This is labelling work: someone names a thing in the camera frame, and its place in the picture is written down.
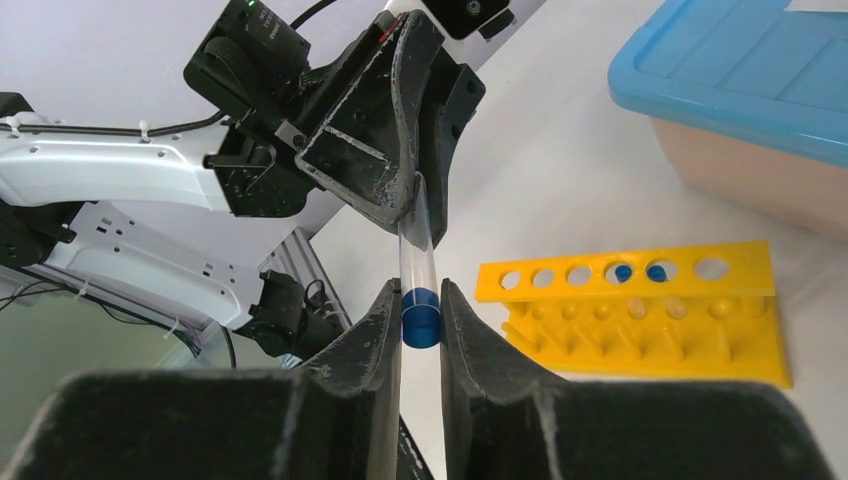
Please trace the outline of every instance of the black cable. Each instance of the black cable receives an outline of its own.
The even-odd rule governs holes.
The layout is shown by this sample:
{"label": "black cable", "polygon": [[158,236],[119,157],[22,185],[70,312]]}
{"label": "black cable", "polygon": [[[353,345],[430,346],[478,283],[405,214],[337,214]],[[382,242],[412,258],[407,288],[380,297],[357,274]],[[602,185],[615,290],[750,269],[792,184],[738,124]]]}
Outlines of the black cable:
{"label": "black cable", "polygon": [[221,324],[218,324],[218,326],[221,327],[221,331],[224,332],[224,341],[227,342],[227,351],[230,352],[230,368],[235,370],[238,368],[238,365],[236,364],[236,347],[233,346],[233,339],[230,337],[230,331],[227,330],[227,327]]}
{"label": "black cable", "polygon": [[106,315],[109,315],[110,317],[112,317],[112,319],[115,320],[116,322],[120,322],[120,323],[123,323],[123,324],[126,324],[126,325],[152,325],[151,323],[148,323],[148,322],[131,322],[129,320],[124,320],[122,318],[119,318],[114,313],[112,313],[112,311],[109,310],[106,307],[106,305],[103,305],[102,303],[98,303],[98,302],[94,302],[94,303],[97,303],[98,305],[100,305],[100,308],[102,308],[103,311],[106,312]]}
{"label": "black cable", "polygon": [[[47,290],[39,290],[39,291],[37,291],[37,292],[28,292],[28,290],[30,290],[31,288],[33,288],[33,287],[35,287],[35,286],[38,286],[38,285],[45,285],[45,284],[48,284],[48,285],[55,285],[53,282],[50,282],[50,281],[48,281],[48,280],[39,280],[39,281],[37,281],[37,282],[30,283],[29,285],[25,286],[24,288],[22,288],[20,291],[18,291],[17,293],[15,293],[15,294],[13,294],[13,295],[9,295],[8,297],[5,297],[5,298],[0,298],[0,302],[6,302],[6,303],[4,303],[4,304],[3,304],[3,306],[0,306],[0,312],[2,312],[3,310],[5,310],[5,309],[6,309],[9,305],[11,305],[12,303],[14,303],[14,302],[15,302],[16,300],[18,300],[19,298],[31,297],[31,296],[33,296],[33,295],[41,295],[41,294],[45,294],[45,293],[55,293],[55,292],[63,292],[63,291],[64,291],[64,292],[70,292],[70,291],[73,291],[73,290],[71,290],[71,288],[69,288],[69,287],[67,287],[67,286],[63,286],[63,287],[57,287],[57,288],[49,288],[49,289],[47,289]],[[86,298],[87,300],[89,300],[89,301],[91,301],[91,302],[94,302],[94,303],[96,303],[97,305],[99,305],[99,306],[100,306],[100,308],[102,308],[102,309],[103,309],[103,311],[104,311],[104,312],[106,312],[106,314],[107,314],[107,315],[109,315],[110,317],[112,317],[114,320],[116,320],[116,321],[118,321],[118,322],[121,322],[121,323],[124,323],[124,324],[127,324],[127,325],[151,325],[151,326],[154,326],[154,327],[159,327],[159,328],[161,328],[162,330],[166,330],[166,331],[170,331],[170,330],[171,330],[170,328],[168,328],[167,326],[165,326],[165,325],[163,325],[163,324],[161,324],[161,323],[154,322],[153,320],[148,320],[148,319],[143,318],[143,317],[137,317],[137,318],[138,318],[139,320],[141,320],[142,322],[144,322],[144,323],[141,323],[141,322],[136,323],[136,322],[130,322],[130,321],[127,321],[127,320],[120,319],[120,318],[118,318],[115,314],[113,314],[111,311],[109,311],[109,309],[108,309],[105,305],[103,305],[102,303],[100,303],[99,301],[97,301],[97,300],[95,300],[95,299],[93,299],[93,298],[91,298],[91,297],[88,297],[88,296],[85,296],[85,298]],[[191,340],[191,337],[190,337],[190,336],[189,336],[186,332],[175,331],[175,332],[173,333],[173,335],[174,335],[174,336],[175,336],[175,337],[176,337],[176,338],[177,338],[180,342],[182,342],[182,343],[186,346],[186,348],[188,348],[188,349],[189,349],[189,351],[192,353],[192,355],[193,355],[194,357],[197,357],[198,355],[200,355],[200,347],[199,347],[199,346],[197,346],[197,345],[196,345],[196,344],[195,344],[195,343]]]}
{"label": "black cable", "polygon": [[[126,311],[126,310],[123,310],[123,309],[119,309],[119,311],[121,313],[125,314],[125,315],[133,316],[133,317],[139,319],[140,321],[139,322],[131,322],[131,321],[119,318],[117,315],[114,314],[114,312],[112,312],[108,307],[106,307],[106,305],[100,303],[100,301],[97,300],[96,298],[89,297],[89,296],[85,296],[84,298],[86,300],[93,302],[93,303],[96,303],[97,305],[100,305],[100,308],[102,308],[103,311],[105,311],[107,315],[112,317],[112,319],[114,319],[118,322],[121,322],[123,324],[138,325],[138,326],[150,325],[151,327],[157,327],[161,330],[165,330],[166,332],[171,331],[171,328],[168,327],[167,325],[164,325],[162,323],[150,320],[148,318],[144,318],[140,315],[137,315],[135,313],[132,313],[132,312],[129,312],[129,311]],[[180,331],[180,330],[174,330],[172,335],[174,337],[176,337],[177,340],[182,342],[182,344],[185,345],[186,348],[188,348],[188,350],[191,352],[193,357],[197,358],[200,355],[200,346],[198,346],[197,344],[194,343],[191,336],[187,332],[183,332],[183,331]]]}
{"label": "black cable", "polygon": [[[197,130],[198,128],[208,127],[223,120],[226,114],[218,111],[209,118],[197,120],[194,122],[180,123],[162,128],[152,128],[147,131],[149,137],[161,137],[165,135],[175,135],[177,133],[187,132],[189,130]],[[22,133],[73,133],[80,135],[117,135],[124,137],[141,137],[141,130],[134,128],[110,128],[110,127],[80,127],[75,125],[21,125],[18,128]],[[12,127],[6,124],[0,124],[0,131],[11,132]]]}
{"label": "black cable", "polygon": [[29,290],[30,288],[32,288],[32,287],[34,287],[34,286],[38,285],[39,283],[47,283],[47,282],[35,282],[35,283],[31,283],[31,284],[27,285],[26,287],[24,287],[24,288],[23,288],[20,292],[16,293],[15,295],[10,295],[10,296],[8,296],[8,297],[6,297],[6,298],[0,298],[0,302],[8,300],[8,301],[6,301],[6,303],[4,303],[4,304],[3,304],[3,306],[2,306],[2,307],[0,307],[0,312],[2,312],[3,310],[5,310],[5,309],[6,309],[6,307],[8,307],[9,305],[11,305],[11,304],[15,303],[15,301],[16,301],[17,299],[19,299],[19,298],[23,298],[23,297],[31,297],[31,296],[33,296],[33,295],[41,295],[41,294],[43,294],[43,293],[54,293],[54,292],[61,292],[61,291],[63,291],[63,290],[67,290],[67,288],[51,288],[51,289],[47,289],[47,290],[39,290],[39,291],[37,291],[37,292],[24,293],[25,291],[27,291],[27,290]]}
{"label": "black cable", "polygon": [[321,10],[324,10],[325,8],[329,7],[330,5],[335,3],[335,1],[336,0],[321,0],[320,2],[316,3],[315,5],[312,5],[308,9],[306,9],[305,12],[301,13],[300,16],[295,18],[294,21],[292,23],[290,23],[289,25],[291,25],[291,27],[293,29],[297,30],[298,27],[300,27],[301,25],[306,23],[316,13],[318,13]]}

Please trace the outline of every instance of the rack hole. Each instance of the rack hole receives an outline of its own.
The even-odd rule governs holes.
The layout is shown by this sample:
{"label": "rack hole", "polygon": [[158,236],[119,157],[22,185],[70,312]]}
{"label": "rack hole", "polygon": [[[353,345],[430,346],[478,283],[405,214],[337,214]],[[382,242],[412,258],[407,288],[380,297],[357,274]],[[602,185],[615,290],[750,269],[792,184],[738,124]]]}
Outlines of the rack hole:
{"label": "rack hole", "polygon": [[619,285],[630,280],[633,276],[633,267],[624,262],[615,262],[607,267],[604,279],[610,285]]}
{"label": "rack hole", "polygon": [[589,267],[574,267],[568,271],[565,279],[572,287],[582,287],[589,283],[589,279],[591,277],[592,270],[590,270]]}
{"label": "rack hole", "polygon": [[705,258],[695,264],[695,275],[701,280],[720,280],[727,275],[730,265],[720,258]]}
{"label": "rack hole", "polygon": [[677,277],[677,264],[668,260],[657,260],[648,264],[645,274],[652,282],[670,282]]}
{"label": "rack hole", "polygon": [[513,288],[518,286],[518,282],[521,281],[521,274],[518,272],[509,272],[503,277],[501,277],[501,286],[504,290],[512,290]]}
{"label": "rack hole", "polygon": [[546,268],[533,274],[533,286],[536,288],[547,288],[552,283],[554,283],[553,270]]}

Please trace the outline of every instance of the beige container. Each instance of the beige container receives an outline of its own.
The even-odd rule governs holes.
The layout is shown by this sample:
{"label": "beige container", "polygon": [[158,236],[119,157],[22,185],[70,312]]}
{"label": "beige container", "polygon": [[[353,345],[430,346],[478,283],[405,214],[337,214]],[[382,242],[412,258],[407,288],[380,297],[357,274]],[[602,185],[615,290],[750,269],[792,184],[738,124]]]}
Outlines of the beige container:
{"label": "beige container", "polygon": [[651,118],[686,183],[848,242],[848,169]]}

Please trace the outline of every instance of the yellow test tube rack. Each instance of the yellow test tube rack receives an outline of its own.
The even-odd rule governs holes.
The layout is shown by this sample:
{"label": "yellow test tube rack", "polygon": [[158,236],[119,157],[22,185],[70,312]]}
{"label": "yellow test tube rack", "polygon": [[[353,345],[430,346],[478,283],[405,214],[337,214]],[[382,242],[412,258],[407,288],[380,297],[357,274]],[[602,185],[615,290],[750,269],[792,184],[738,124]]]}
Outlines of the yellow test tube rack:
{"label": "yellow test tube rack", "polygon": [[484,264],[475,297],[503,303],[507,340],[552,370],[792,386],[765,241]]}

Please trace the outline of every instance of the white paper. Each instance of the white paper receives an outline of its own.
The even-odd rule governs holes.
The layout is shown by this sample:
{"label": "white paper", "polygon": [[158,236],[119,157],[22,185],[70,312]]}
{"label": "white paper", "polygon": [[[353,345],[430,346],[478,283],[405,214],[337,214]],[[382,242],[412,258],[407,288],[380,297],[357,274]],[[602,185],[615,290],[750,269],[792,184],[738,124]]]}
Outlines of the white paper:
{"label": "white paper", "polygon": [[792,0],[789,12],[848,12],[848,0]]}

